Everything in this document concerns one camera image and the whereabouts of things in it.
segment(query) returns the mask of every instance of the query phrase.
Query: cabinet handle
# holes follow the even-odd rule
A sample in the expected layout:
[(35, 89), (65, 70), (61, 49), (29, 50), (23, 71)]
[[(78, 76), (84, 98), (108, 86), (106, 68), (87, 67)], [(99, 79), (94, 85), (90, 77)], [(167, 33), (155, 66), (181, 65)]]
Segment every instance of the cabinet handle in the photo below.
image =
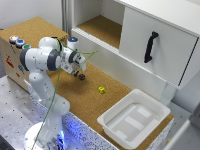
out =
[(159, 36), (158, 33), (154, 31), (152, 32), (152, 36), (150, 36), (148, 44), (147, 44), (146, 54), (144, 56), (144, 63), (148, 63), (149, 61), (152, 60), (152, 57), (150, 56), (150, 54), (151, 54), (151, 49), (153, 46), (153, 40), (157, 38), (158, 36)]

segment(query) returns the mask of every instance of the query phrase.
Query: white cabinet door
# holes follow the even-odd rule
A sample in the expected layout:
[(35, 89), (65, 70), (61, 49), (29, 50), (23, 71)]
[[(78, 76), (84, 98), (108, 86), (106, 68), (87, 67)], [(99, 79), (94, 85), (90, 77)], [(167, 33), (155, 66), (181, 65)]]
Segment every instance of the white cabinet door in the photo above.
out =
[[(152, 32), (159, 36), (153, 40), (152, 60), (144, 63)], [(196, 41), (197, 37), (191, 34), (128, 7), (125, 9), (120, 54), (175, 85), (180, 84)]]

